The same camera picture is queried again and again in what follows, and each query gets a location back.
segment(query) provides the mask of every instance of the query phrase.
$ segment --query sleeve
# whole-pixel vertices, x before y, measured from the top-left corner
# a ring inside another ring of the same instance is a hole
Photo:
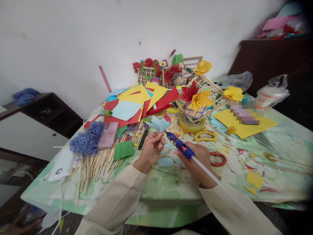
[[[122,234],[125,221],[134,213],[147,175],[128,166],[106,188],[95,207],[83,217],[75,235]]]
[[[200,188],[206,205],[230,234],[282,234],[250,198],[235,189],[230,191],[244,209],[220,185],[213,189]]]

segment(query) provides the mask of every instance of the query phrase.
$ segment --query light blue paper flower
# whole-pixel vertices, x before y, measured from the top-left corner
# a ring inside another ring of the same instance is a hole
[[[148,126],[156,129],[159,132],[164,132],[169,127],[170,122],[167,122],[165,118],[158,119],[156,116],[152,116],[152,123],[145,122]]]

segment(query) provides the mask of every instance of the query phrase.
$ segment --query yellow paper flower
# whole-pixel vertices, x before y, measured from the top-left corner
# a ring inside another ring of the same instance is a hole
[[[198,65],[195,67],[194,72],[197,76],[204,75],[212,68],[212,64],[209,61],[202,60]]]
[[[244,95],[242,94],[242,89],[238,87],[229,86],[224,91],[224,96],[226,96],[231,101],[242,101]]]
[[[203,91],[192,97],[190,108],[197,112],[199,108],[204,108],[214,105],[214,102],[208,97],[211,91]]]

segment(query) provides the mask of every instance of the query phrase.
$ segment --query yellow tape roll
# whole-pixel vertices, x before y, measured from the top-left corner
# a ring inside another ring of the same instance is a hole
[[[182,113],[179,117],[179,125],[187,133],[197,134],[205,125],[205,118],[201,119],[197,124],[191,124],[189,119]]]

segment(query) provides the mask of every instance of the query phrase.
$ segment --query plastic bag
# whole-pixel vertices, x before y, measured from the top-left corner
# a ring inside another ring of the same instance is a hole
[[[273,107],[290,96],[290,92],[286,89],[287,77],[286,74],[283,74],[271,78],[268,80],[268,85],[258,90],[256,101],[261,101],[262,109]]]
[[[229,86],[239,87],[242,91],[246,91],[252,84],[252,74],[248,71],[242,74],[232,74],[221,78],[216,83],[219,88],[227,89]]]

